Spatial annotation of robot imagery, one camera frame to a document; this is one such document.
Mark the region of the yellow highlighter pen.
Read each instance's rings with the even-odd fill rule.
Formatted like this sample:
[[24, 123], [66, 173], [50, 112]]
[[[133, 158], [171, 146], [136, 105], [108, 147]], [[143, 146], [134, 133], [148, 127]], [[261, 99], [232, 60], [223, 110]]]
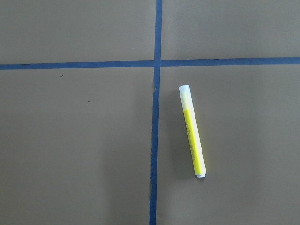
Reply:
[[206, 166], [203, 157], [203, 151], [195, 117], [195, 111], [192, 101], [192, 95], [189, 85], [179, 87], [181, 105], [185, 120], [185, 126], [188, 136], [191, 158], [195, 176], [198, 178], [206, 177]]

